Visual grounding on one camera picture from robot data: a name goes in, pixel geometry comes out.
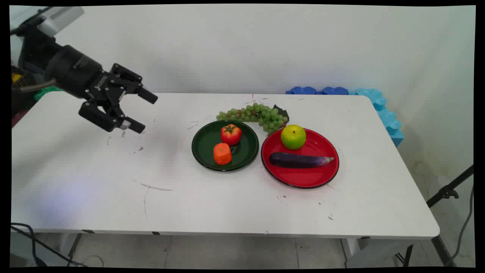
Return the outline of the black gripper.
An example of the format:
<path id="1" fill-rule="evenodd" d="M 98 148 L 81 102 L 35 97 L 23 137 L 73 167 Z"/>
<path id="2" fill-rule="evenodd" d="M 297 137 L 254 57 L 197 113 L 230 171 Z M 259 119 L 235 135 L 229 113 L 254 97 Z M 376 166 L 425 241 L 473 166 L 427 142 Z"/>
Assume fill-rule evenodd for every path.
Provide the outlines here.
<path id="1" fill-rule="evenodd" d="M 86 99 L 78 114 L 100 127 L 112 132 L 114 129 L 130 129 L 142 133 L 146 126 L 125 115 L 120 107 L 122 97 L 107 98 L 103 89 L 109 73 L 97 61 L 91 59 L 70 45 L 47 45 L 45 47 L 45 80 L 55 80 L 57 87 L 76 98 Z M 155 104 L 158 96 L 142 84 L 142 76 L 114 63 L 110 69 L 114 75 L 110 85 L 135 94 Z"/>

